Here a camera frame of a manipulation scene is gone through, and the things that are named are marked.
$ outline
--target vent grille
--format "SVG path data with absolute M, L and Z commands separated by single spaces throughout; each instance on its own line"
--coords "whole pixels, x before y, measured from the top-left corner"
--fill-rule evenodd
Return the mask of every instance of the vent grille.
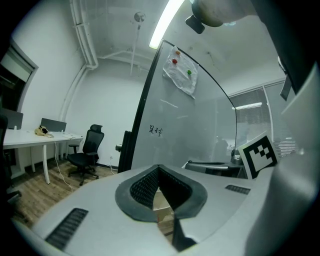
M 250 188 L 235 186 L 235 185 L 228 185 L 225 188 L 227 190 L 231 190 L 231 191 L 238 192 L 238 193 L 245 194 L 245 195 L 248 195 L 250 192 Z
M 52 246 L 63 250 L 87 213 L 85 209 L 74 208 L 45 240 Z

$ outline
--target window blind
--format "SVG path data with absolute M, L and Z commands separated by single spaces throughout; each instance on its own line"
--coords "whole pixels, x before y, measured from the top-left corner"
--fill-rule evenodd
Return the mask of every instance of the window blind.
M 280 96 L 282 87 L 283 82 L 265 87 L 265 92 L 270 103 L 273 122 L 273 144 L 279 158 L 292 154 L 299 149 L 295 139 L 281 116 L 282 111 L 295 97 L 295 93 L 290 89 L 287 101 L 285 101 Z
M 269 107 L 262 87 L 232 96 L 230 100 L 236 108 L 236 148 L 265 131 L 271 138 Z

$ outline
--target ceiling light fixture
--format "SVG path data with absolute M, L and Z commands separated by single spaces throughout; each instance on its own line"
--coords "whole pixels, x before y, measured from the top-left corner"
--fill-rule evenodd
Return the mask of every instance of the ceiling light fixture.
M 233 107 L 233 110 L 243 110 L 243 109 L 252 109 L 252 108 L 257 108 L 262 105 L 262 102 L 257 102 L 253 104 L 248 104 L 248 105 L 243 105 L 243 106 L 236 106 L 235 108 Z
M 176 12 L 179 10 L 180 6 L 183 4 L 184 0 L 169 0 L 163 13 L 158 21 L 153 32 L 149 47 L 157 49 L 161 39 L 163 38 L 170 22 L 174 18 Z

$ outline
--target ceiling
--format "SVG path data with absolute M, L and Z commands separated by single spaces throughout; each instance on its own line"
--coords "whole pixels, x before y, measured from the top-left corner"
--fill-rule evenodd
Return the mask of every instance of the ceiling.
M 145 13 L 145 21 L 136 43 L 136 63 L 148 68 L 156 50 L 149 47 L 158 20 L 168 0 L 83 0 L 90 30 L 98 57 L 121 50 L 131 50 L 136 39 L 138 23 L 136 12 Z M 197 34 L 185 24 L 192 15 L 191 3 L 185 0 L 167 31 L 164 39 L 177 45 L 198 61 L 220 84 L 239 74 L 263 66 L 278 72 L 277 52 L 264 24 L 257 16 L 247 16 L 233 26 L 208 27 Z M 129 54 L 114 59 L 131 60 Z M 270 81 L 275 78 L 267 72 Z

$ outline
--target black office chair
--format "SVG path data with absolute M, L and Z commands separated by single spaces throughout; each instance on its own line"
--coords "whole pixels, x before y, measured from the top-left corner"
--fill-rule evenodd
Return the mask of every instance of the black office chair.
M 80 186 L 84 184 L 85 174 L 90 174 L 95 177 L 95 179 L 99 179 L 99 176 L 92 173 L 90 170 L 96 171 L 93 167 L 96 165 L 96 162 L 99 159 L 98 156 L 98 148 L 100 143 L 102 142 L 105 134 L 101 132 L 102 125 L 93 124 L 90 127 L 90 130 L 86 133 L 85 142 L 83 145 L 83 153 L 77 153 L 76 147 L 79 145 L 69 145 L 74 150 L 74 154 L 68 155 L 68 160 L 71 164 L 77 167 L 77 170 L 69 172 L 68 177 L 71 174 L 82 174 L 82 181 L 80 182 Z
M 5 208 L 5 213 L 9 216 L 9 218 L 11 218 L 13 215 L 19 216 L 25 223 L 28 222 L 28 220 L 26 219 L 26 217 L 18 212 L 17 210 L 15 210 L 12 205 L 10 203 L 8 203 L 8 200 L 19 196 L 21 197 L 22 194 L 20 191 L 14 191 L 11 193 L 7 193 L 7 189 L 11 186 L 13 187 L 12 181 L 11 181 L 11 175 L 12 175 L 12 171 L 11 171 L 11 166 L 10 166 L 10 161 L 9 161 L 9 156 L 5 155 L 3 153 L 3 145 L 4 145 L 4 139 L 5 139 L 5 135 L 6 135 L 6 131 L 7 131 L 7 127 L 8 127 L 8 119 L 6 116 L 1 115 L 0 114 L 0 159 L 1 159 L 1 165 L 0 165 L 0 173 L 2 175 L 2 179 L 1 182 L 4 183 L 4 185 L 2 185 L 2 189 L 4 189 L 5 192 L 5 199 L 6 199 L 6 208 Z

